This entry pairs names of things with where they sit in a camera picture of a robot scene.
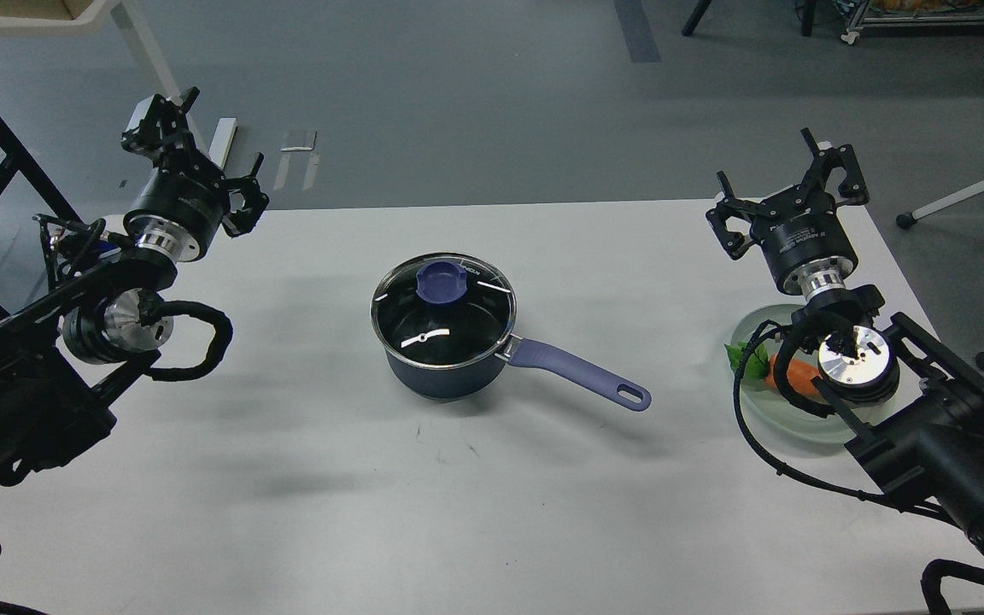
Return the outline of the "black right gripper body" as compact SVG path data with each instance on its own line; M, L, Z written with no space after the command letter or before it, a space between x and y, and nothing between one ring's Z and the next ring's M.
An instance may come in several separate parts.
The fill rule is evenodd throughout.
M761 246L778 291L801 295L797 269L809 262L839 266L843 278L854 272L858 256L837 219L837 203L827 192L808 197L777 192L760 206L762 214L751 223L751 237Z

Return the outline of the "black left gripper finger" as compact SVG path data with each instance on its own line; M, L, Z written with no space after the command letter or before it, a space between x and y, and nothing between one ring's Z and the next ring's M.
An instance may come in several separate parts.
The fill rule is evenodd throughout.
M196 147L188 127L187 115L199 94L192 86L180 93L179 102L160 94L138 102L122 132L121 148L148 159L152 175L211 175L214 164Z
M223 215L221 223L228 237L241 237L253 231L269 206L270 197L262 191L257 178L263 160L263 153L257 153L246 175L241 178L225 178L221 182L221 189L225 190L227 197L234 195L242 199L241 207L234 208L230 205L229 211Z

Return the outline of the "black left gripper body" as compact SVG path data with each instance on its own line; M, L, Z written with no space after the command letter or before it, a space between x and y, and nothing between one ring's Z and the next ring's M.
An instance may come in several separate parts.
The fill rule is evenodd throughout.
M156 250L175 262L202 260L214 241L229 197L214 184L183 173L152 170L124 217L137 248Z

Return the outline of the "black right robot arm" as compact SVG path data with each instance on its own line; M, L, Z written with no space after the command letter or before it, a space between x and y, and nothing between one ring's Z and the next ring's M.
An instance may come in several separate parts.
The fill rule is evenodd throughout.
M948 523L984 556L984 377L905 313L889 325L873 284L847 287L858 253L840 208L870 199L850 144L801 132L811 162L803 178L760 200L738 197L725 173L706 220L731 260L761 249L776 288L805 301L788 324L763 319L733 361L735 420L755 454L782 477L829 493ZM878 493L844 488L797 471L766 450L741 408L741 385L761 375L790 407L840 418L848 453ZM948 614L942 583L984 585L984 569L938 558L919 587L930 614Z

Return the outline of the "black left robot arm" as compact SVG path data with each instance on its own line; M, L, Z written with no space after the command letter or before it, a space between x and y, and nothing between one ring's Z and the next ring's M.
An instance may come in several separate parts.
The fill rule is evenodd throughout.
M196 145L188 87L153 95L122 132L126 152L152 164L147 184L114 232L40 214L50 290L0 320L0 485L65 466L110 435L112 404L140 378L206 377L233 339L218 308L165 300L180 262L202 260L216 233L241 237L269 198L257 174L230 178ZM3 548L0 544L0 557ZM26 614L0 602L0 614Z

